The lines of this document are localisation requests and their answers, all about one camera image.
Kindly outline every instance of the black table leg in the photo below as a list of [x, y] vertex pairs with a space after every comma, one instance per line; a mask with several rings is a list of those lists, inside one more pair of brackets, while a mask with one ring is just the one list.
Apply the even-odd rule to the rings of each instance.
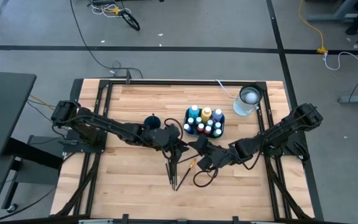
[[39, 150], [14, 138], [9, 139], [4, 154], [18, 156], [54, 169], [59, 169], [63, 162], [61, 157]]

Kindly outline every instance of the blue tray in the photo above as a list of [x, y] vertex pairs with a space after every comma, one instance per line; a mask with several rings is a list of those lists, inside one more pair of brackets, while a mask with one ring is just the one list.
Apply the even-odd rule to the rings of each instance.
[[[187, 123], [187, 119], [189, 118], [189, 109], [186, 110], [186, 115], [185, 115], [185, 122], [184, 124]], [[223, 135], [223, 131], [224, 131], [224, 114], [222, 115], [222, 118], [220, 120], [220, 123], [221, 123], [221, 130], [222, 130], [222, 134], [219, 136], [219, 137], [215, 137], [213, 135], [213, 132], [215, 131], [214, 127], [212, 127], [212, 131], [211, 131], [211, 134], [207, 134], [206, 136], [210, 139], [218, 139], [220, 137], [222, 137]], [[194, 120], [194, 124], [191, 125], [191, 130], [193, 131], [193, 134], [189, 134], [186, 130], [183, 130], [184, 132], [186, 132], [187, 135], [189, 136], [193, 136], [193, 137], [198, 137], [200, 134], [199, 134], [199, 131], [197, 130], [197, 125], [196, 125], [196, 121]]]

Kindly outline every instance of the white cable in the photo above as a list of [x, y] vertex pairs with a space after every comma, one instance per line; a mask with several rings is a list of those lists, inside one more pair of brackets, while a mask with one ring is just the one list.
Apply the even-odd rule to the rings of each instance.
[[219, 85], [222, 87], [222, 89], [230, 96], [230, 98], [237, 98], [236, 96], [230, 95], [230, 93], [225, 89], [225, 87], [222, 85], [222, 83], [219, 80], [216, 80]]
[[334, 70], [334, 71], [339, 70], [339, 68], [341, 67], [341, 60], [340, 60], [341, 54], [351, 55], [351, 56], [353, 56], [354, 58], [356, 58], [356, 59], [358, 60], [358, 57], [356, 57], [356, 56], [355, 56], [354, 54], [352, 54], [352, 53], [349, 53], [349, 52], [341, 52], [341, 53], [338, 54], [338, 68], [331, 68], [330, 66], [327, 65], [327, 53], [325, 53], [323, 60], [324, 60], [324, 63], [326, 64], [326, 67], [327, 67], [328, 69]]
[[[98, 7], [98, 6], [94, 6], [93, 4], [91, 4], [91, 7], [92, 7], [92, 13], [95, 14], [95, 15], [104, 15], [106, 16], [107, 18], [118, 18], [118, 17], [121, 17], [121, 16], [109, 16], [107, 15], [105, 12], [106, 10], [108, 11], [112, 11], [112, 10], [115, 10], [118, 6], [116, 6], [115, 4], [106, 4], [106, 5], [103, 5], [101, 7]], [[124, 9], [119, 9], [119, 11], [127, 11], [129, 14], [132, 14], [131, 10], [128, 9], [128, 8], [124, 8]]]

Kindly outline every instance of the paint bottle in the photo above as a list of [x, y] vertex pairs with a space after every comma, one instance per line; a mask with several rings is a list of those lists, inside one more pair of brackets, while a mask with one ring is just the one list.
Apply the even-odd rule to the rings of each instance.
[[221, 129], [221, 127], [222, 127], [222, 124], [220, 122], [216, 122], [214, 125], [215, 129]]
[[205, 127], [204, 133], [211, 134], [212, 128], [210, 126]]
[[187, 133], [193, 134], [193, 130], [191, 129], [191, 127], [190, 127], [189, 124], [183, 125], [183, 129], [184, 129]]
[[219, 137], [222, 134], [222, 130], [217, 129], [217, 130], [214, 131], [213, 134], [214, 134], [215, 137]]
[[205, 124], [209, 120], [211, 115], [212, 115], [211, 108], [207, 107], [201, 111], [201, 119], [203, 120], [203, 124]]
[[200, 114], [200, 109], [197, 105], [193, 105], [189, 108], [189, 118], [196, 119]]
[[209, 127], [212, 127], [214, 126], [214, 121], [209, 119], [207, 122], [206, 122], [206, 125], [209, 126]]
[[221, 109], [216, 109], [216, 110], [214, 110], [214, 112], [212, 113], [212, 118], [213, 118], [215, 121], [221, 121], [222, 116], [223, 116], [223, 113], [222, 113], [222, 110], [221, 110]]
[[194, 124], [194, 118], [187, 119], [187, 123], [192, 126]]
[[201, 124], [201, 122], [202, 122], [203, 120], [201, 119], [201, 117], [197, 117], [196, 118], [196, 124], [198, 125], [198, 124]]
[[203, 124], [203, 123], [198, 124], [197, 130], [198, 130], [200, 133], [202, 133], [202, 132], [204, 131], [204, 124]]

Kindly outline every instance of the yellow cable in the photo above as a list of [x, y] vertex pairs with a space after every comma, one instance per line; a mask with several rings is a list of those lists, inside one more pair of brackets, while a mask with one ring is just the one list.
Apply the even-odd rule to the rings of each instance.
[[46, 102], [44, 102], [43, 100], [38, 99], [37, 97], [30, 95], [32, 98], [34, 98], [35, 100], [38, 100], [39, 102], [43, 103], [45, 106], [49, 107], [51, 110], [55, 111], [55, 109], [50, 106], [49, 104], [47, 104]]
[[324, 47], [324, 39], [323, 39], [323, 33], [315, 28], [314, 26], [310, 25], [308, 22], [306, 22], [302, 15], [301, 15], [301, 9], [302, 9], [302, 3], [303, 3], [303, 0], [301, 0], [301, 4], [299, 5], [299, 10], [298, 10], [298, 13], [299, 13], [299, 18], [301, 18], [301, 20], [306, 24], [308, 25], [310, 28], [314, 29], [315, 31], [319, 32], [320, 34], [320, 37], [321, 37], [321, 48], [317, 49], [317, 52], [318, 53], [321, 53], [321, 54], [325, 54], [325, 53], [328, 53], [328, 50]]

